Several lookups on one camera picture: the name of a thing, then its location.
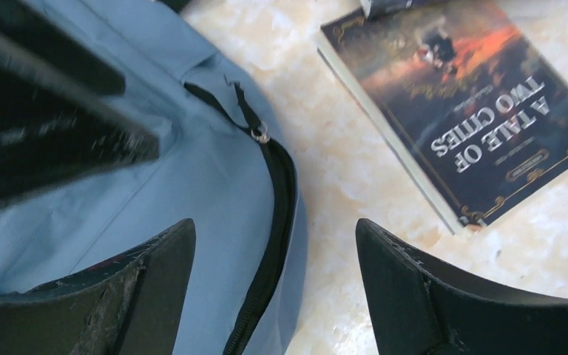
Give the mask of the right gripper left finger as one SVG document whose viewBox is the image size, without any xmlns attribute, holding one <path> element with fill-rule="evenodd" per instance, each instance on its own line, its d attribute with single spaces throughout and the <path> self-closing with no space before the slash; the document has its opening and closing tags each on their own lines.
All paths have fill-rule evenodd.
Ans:
<svg viewBox="0 0 568 355">
<path fill-rule="evenodd" d="M 170 354 L 194 254 L 186 219 L 80 272 L 0 295 L 0 354 Z"/>
</svg>

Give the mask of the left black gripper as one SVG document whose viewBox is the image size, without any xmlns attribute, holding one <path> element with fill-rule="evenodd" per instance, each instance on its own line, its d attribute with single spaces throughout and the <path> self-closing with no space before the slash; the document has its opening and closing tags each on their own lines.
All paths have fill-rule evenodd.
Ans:
<svg viewBox="0 0 568 355">
<path fill-rule="evenodd" d="M 103 102 L 124 76 L 22 1 L 0 1 L 0 208 L 160 154 L 158 136 Z"/>
</svg>

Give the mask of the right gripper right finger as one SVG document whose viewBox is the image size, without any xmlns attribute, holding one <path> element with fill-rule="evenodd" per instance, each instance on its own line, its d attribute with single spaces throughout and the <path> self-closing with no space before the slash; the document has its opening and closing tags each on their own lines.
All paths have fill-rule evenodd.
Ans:
<svg viewBox="0 0 568 355">
<path fill-rule="evenodd" d="M 568 299 L 471 274 L 365 218 L 355 234 L 381 354 L 568 354 Z"/>
</svg>

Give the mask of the dark blue bokeh book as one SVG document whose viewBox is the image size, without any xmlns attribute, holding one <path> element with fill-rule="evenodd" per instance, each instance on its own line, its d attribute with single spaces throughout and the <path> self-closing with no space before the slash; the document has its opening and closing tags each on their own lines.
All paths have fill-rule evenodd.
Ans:
<svg viewBox="0 0 568 355">
<path fill-rule="evenodd" d="M 367 19 L 377 19 L 404 10 L 441 3 L 443 0 L 360 0 L 362 11 Z"/>
</svg>

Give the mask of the A Tale of Two Cities book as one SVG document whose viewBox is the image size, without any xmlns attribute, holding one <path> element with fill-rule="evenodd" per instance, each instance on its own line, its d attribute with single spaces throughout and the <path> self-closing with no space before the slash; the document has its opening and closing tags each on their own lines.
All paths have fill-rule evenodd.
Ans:
<svg viewBox="0 0 568 355">
<path fill-rule="evenodd" d="M 321 26 L 318 50 L 451 232 L 568 171 L 568 84 L 493 1 Z"/>
</svg>

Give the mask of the blue-grey student backpack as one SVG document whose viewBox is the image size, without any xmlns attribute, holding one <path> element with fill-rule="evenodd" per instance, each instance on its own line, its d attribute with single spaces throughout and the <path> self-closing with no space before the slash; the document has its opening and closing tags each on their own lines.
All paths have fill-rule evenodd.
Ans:
<svg viewBox="0 0 568 355">
<path fill-rule="evenodd" d="M 183 1 L 22 1 L 119 71 L 103 102 L 151 129 L 155 160 L 0 208 L 0 295 L 23 294 L 195 225 L 170 354 L 284 354 L 305 275 L 294 163 L 251 77 L 180 17 Z"/>
</svg>

